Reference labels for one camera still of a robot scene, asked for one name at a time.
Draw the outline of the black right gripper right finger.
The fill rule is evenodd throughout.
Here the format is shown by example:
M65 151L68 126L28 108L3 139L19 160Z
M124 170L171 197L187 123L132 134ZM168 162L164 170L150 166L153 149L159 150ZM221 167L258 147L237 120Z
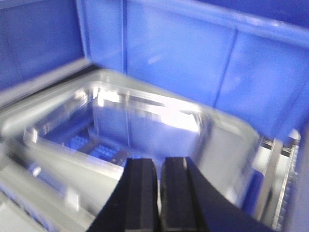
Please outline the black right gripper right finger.
M269 232L227 200L189 157L168 157L160 181L164 232Z

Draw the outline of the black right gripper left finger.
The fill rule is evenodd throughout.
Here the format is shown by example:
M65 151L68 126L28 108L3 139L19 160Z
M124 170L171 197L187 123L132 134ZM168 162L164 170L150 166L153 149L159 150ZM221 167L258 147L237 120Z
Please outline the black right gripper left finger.
M157 232L157 176L151 159L127 159L124 172L89 232Z

